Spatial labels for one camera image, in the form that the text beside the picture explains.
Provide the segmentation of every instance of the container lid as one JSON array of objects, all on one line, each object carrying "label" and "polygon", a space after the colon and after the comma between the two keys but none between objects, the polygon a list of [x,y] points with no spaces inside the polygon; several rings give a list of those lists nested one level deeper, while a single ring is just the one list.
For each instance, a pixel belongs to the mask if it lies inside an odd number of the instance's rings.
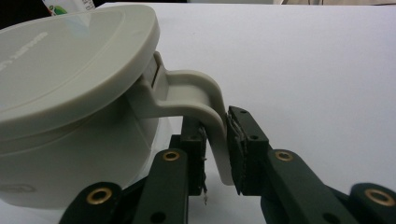
[{"label": "container lid", "polygon": [[123,6],[0,31],[0,141],[62,127],[122,95],[159,39],[155,12]]}]

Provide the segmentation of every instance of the white background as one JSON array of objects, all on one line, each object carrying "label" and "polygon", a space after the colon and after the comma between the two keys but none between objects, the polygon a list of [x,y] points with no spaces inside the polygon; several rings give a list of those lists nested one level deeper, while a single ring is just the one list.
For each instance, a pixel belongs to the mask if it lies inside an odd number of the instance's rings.
[{"label": "white background", "polygon": [[[327,185],[396,190],[396,7],[147,4],[167,69],[212,76],[273,148],[298,153]],[[258,198],[222,186],[211,157],[208,202],[189,223],[263,223]],[[0,204],[0,223],[50,223]]]}]

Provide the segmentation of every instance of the white table surface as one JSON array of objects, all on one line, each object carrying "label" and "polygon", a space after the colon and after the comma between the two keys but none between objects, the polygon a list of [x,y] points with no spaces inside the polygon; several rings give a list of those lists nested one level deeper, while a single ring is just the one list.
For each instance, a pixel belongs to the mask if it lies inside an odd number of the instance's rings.
[{"label": "white table surface", "polygon": [[[345,193],[361,182],[396,190],[396,7],[146,5],[167,69],[212,76],[273,148]],[[259,198],[221,185],[208,158],[208,202],[190,197],[189,223],[263,223]],[[0,223],[51,222],[0,203]]]}]

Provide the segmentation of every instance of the gray plastic part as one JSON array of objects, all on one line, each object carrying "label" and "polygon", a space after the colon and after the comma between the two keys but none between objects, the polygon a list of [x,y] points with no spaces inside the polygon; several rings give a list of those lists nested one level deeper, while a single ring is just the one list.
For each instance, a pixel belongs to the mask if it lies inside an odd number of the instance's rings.
[{"label": "gray plastic part", "polygon": [[208,75],[190,70],[167,71],[154,55],[156,77],[141,76],[126,92],[139,119],[189,116],[200,120],[207,133],[223,184],[232,185],[226,141],[226,111],[219,85]]}]

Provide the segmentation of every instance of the round lid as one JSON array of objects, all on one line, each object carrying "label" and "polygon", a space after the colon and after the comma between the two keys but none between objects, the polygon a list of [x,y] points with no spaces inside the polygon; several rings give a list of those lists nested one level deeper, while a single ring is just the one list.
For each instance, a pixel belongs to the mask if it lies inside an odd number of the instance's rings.
[{"label": "round lid", "polygon": [[0,140],[82,119],[139,78],[159,39],[145,6],[97,9],[0,31]]}]

